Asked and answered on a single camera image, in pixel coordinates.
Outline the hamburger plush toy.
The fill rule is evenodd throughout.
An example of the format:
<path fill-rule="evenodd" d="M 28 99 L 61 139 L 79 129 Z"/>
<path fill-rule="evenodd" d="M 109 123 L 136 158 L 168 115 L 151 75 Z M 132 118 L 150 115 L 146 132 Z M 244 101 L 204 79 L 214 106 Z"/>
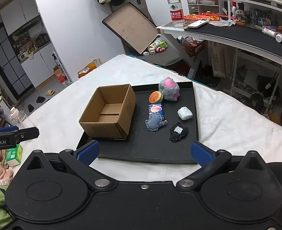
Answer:
<path fill-rule="evenodd" d="M 154 91 L 151 93 L 148 100 L 151 104 L 161 103 L 163 100 L 163 94 L 160 91 Z"/>

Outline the white smartphone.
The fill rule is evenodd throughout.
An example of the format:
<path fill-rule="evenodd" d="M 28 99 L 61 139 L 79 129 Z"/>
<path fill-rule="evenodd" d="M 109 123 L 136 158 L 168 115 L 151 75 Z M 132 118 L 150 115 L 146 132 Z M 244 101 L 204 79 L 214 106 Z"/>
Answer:
<path fill-rule="evenodd" d="M 206 25 L 209 22 L 210 22 L 209 20 L 200 19 L 189 24 L 188 28 L 197 29 L 199 27 L 202 27 L 203 25 Z"/>

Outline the yellow slipper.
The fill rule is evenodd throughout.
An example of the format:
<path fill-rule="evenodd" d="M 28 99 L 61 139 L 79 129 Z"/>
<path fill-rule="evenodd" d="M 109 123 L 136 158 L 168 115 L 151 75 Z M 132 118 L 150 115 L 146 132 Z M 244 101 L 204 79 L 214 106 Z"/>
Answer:
<path fill-rule="evenodd" d="M 52 96 L 54 93 L 55 93 L 54 90 L 49 89 L 49 90 L 46 92 L 46 96 Z"/>

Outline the black plastic tray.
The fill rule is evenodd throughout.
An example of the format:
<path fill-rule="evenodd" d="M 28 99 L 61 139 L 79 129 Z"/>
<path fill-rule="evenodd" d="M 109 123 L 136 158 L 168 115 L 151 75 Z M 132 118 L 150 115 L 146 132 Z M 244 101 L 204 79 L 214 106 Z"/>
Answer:
<path fill-rule="evenodd" d="M 149 118 L 149 96 L 158 90 L 157 84 L 131 86 L 136 95 L 129 134 L 124 140 L 109 138 L 92 138 L 84 131 L 78 146 L 83 146 L 91 140 L 100 144 L 101 158 L 139 161 L 146 163 L 193 164 L 191 144 L 198 140 L 198 119 L 194 87 L 191 81 L 179 82 L 180 96 L 177 101 L 162 101 L 164 119 L 167 125 L 158 131 L 149 131 L 145 120 Z M 186 106 L 193 113 L 193 118 L 182 121 L 177 111 Z M 176 123 L 188 127 L 188 135 L 178 142 L 171 142 L 170 129 Z"/>

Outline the plastic water bottle red label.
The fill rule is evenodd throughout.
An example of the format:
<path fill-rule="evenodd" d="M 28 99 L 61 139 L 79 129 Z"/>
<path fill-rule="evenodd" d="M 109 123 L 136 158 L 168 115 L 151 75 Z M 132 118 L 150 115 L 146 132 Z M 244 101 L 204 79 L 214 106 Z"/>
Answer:
<path fill-rule="evenodd" d="M 167 0 L 172 23 L 175 27 L 183 27 L 185 25 L 184 12 L 181 0 Z"/>

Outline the large flat cardboard box lid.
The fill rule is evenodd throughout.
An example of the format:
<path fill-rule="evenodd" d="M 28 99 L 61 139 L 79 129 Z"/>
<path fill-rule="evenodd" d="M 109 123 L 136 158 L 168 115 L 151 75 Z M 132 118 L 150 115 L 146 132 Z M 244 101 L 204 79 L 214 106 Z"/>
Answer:
<path fill-rule="evenodd" d="M 139 54 L 146 51 L 158 34 L 156 25 L 130 2 L 107 16 L 102 24 Z"/>

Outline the black desk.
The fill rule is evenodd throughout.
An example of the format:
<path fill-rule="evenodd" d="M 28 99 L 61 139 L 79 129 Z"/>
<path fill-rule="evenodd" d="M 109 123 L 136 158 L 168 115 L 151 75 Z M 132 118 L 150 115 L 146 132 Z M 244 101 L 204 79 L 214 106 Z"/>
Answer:
<path fill-rule="evenodd" d="M 282 65 L 282 42 L 262 33 L 262 31 L 246 26 L 218 27 L 205 24 L 199 28 L 177 28 L 161 25 L 157 27 L 161 34 L 170 34 L 174 37 L 193 36 L 211 42 L 232 46 L 260 55 Z"/>

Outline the green small box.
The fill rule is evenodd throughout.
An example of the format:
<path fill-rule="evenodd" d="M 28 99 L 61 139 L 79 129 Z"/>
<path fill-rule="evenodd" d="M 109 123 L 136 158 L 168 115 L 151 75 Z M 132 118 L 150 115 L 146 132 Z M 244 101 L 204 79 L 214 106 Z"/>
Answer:
<path fill-rule="evenodd" d="M 6 154 L 6 163 L 9 167 L 15 167 L 20 165 L 22 158 L 23 148 L 20 144 L 17 144 L 15 148 L 9 149 Z"/>

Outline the blue tissue pack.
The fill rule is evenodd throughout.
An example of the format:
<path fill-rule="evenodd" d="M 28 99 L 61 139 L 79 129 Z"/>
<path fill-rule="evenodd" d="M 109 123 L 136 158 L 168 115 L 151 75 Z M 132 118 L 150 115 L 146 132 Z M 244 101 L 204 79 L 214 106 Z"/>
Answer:
<path fill-rule="evenodd" d="M 150 104 L 148 106 L 148 111 L 149 111 L 149 115 L 154 113 L 159 113 L 162 119 L 164 119 L 164 111 L 163 111 L 162 103 Z"/>

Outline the grey pink plush toy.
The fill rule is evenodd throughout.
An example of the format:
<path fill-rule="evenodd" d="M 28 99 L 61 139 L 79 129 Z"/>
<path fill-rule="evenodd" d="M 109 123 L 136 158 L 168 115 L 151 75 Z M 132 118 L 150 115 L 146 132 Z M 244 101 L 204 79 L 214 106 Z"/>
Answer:
<path fill-rule="evenodd" d="M 163 98 L 168 101 L 177 101 L 180 96 L 179 85 L 170 77 L 160 81 L 158 89 L 162 93 Z"/>

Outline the red plastic basket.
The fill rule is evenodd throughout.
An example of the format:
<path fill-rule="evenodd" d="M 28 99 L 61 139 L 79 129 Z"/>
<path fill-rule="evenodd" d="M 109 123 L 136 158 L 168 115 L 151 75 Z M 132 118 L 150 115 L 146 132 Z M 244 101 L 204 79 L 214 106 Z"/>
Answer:
<path fill-rule="evenodd" d="M 186 37 L 180 45 L 190 57 L 198 55 L 205 48 L 205 40 L 196 40 L 193 37 Z"/>

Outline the orange package on floor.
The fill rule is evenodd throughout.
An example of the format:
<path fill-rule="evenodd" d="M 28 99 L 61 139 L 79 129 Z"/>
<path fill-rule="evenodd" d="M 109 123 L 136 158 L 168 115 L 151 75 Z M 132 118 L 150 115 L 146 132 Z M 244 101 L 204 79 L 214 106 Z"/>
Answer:
<path fill-rule="evenodd" d="M 98 68 L 102 65 L 102 62 L 100 59 L 95 59 L 91 63 L 89 63 L 86 67 L 84 67 L 82 70 L 78 72 L 78 78 L 81 78 L 88 74 L 89 72 L 93 71 L 94 69 Z"/>

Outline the grey bench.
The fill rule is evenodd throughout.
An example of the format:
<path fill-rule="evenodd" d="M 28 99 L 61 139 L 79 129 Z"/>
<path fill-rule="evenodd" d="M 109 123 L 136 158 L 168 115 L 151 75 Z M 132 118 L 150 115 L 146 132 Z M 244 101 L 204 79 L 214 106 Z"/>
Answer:
<path fill-rule="evenodd" d="M 126 46 L 125 51 L 127 55 L 135 56 L 138 59 L 142 59 L 144 61 L 150 62 L 152 64 L 160 65 L 163 67 L 173 65 L 176 62 L 182 60 L 182 58 L 178 55 L 178 53 L 175 51 L 173 47 L 168 47 L 164 52 L 150 54 L 147 56 L 139 54 L 135 49 L 133 49 L 130 46 Z"/>

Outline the black heart pillow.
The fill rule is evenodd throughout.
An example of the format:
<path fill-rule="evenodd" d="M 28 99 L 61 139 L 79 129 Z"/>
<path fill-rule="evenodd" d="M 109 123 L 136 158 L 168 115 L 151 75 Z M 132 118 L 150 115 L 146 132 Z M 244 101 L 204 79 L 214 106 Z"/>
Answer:
<path fill-rule="evenodd" d="M 185 138 L 188 135 L 188 132 L 189 132 L 188 127 L 178 122 L 171 127 L 169 140 L 173 143 L 178 142 L 183 138 Z"/>

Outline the beige tote bag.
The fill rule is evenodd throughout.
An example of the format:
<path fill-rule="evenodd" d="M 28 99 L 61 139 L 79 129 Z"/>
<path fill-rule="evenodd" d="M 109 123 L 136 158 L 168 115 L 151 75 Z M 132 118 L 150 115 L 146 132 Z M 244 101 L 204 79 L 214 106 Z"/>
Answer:
<path fill-rule="evenodd" d="M 226 45 L 208 41 L 208 58 L 215 77 L 231 78 L 232 62 Z"/>

